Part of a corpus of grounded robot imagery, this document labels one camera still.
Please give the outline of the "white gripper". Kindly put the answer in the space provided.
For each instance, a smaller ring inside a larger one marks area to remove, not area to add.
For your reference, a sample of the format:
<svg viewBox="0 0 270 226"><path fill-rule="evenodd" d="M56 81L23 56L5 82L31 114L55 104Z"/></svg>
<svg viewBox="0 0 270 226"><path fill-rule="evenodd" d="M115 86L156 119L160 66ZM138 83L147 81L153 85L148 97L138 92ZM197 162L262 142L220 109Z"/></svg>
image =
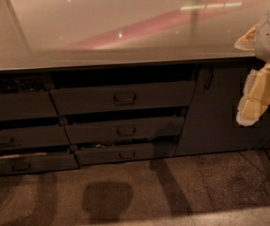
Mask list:
<svg viewBox="0 0 270 226"><path fill-rule="evenodd" d="M237 122L242 126L251 126L270 105L270 9L264 13L258 25L252 26L234 43L234 47L243 51L255 49L255 56L268 62L259 71L250 71L237 108Z"/></svg>

